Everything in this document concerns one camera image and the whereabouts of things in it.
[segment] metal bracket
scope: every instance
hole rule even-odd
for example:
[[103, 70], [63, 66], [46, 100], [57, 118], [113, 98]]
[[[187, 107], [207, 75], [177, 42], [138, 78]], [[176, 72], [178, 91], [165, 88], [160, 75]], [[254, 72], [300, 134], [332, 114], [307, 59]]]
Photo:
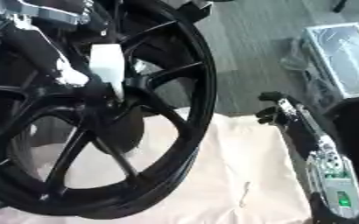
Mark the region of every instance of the metal bracket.
[[27, 3], [25, 0], [0, 0], [0, 15], [8, 17], [9, 15], [16, 14], [33, 18], [43, 18], [68, 25], [86, 24], [90, 20], [89, 12], [94, 5], [94, 1], [83, 0], [83, 3], [83, 10], [67, 11]]
[[204, 0], [193, 0], [181, 5], [177, 11], [186, 16], [192, 23], [197, 23], [211, 15], [213, 3]]

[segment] white cloth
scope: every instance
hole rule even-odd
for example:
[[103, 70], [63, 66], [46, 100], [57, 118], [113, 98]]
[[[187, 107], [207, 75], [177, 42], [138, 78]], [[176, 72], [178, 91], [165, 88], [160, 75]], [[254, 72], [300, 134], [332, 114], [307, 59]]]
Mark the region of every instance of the white cloth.
[[[176, 135], [161, 116], [145, 122], [147, 134], [130, 156], [139, 170], [160, 157]], [[46, 173], [49, 166], [43, 165], [40, 172]], [[92, 187], [120, 180], [113, 179], [113, 172], [120, 173], [113, 159], [89, 145], [67, 174], [67, 185]], [[142, 213], [116, 220], [88, 220], [0, 210], [0, 224], [293, 224], [309, 218], [306, 196], [279, 130], [257, 124], [253, 116], [222, 115], [214, 116], [185, 181]]]

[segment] robotic arm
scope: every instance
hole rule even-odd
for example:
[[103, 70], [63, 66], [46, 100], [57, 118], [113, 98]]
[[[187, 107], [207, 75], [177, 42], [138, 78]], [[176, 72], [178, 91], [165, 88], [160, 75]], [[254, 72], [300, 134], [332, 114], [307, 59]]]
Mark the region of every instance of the robotic arm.
[[351, 161], [334, 139], [291, 96], [263, 93], [260, 100], [276, 106], [257, 113], [259, 122], [283, 127], [306, 160], [314, 223], [359, 224], [359, 183]]

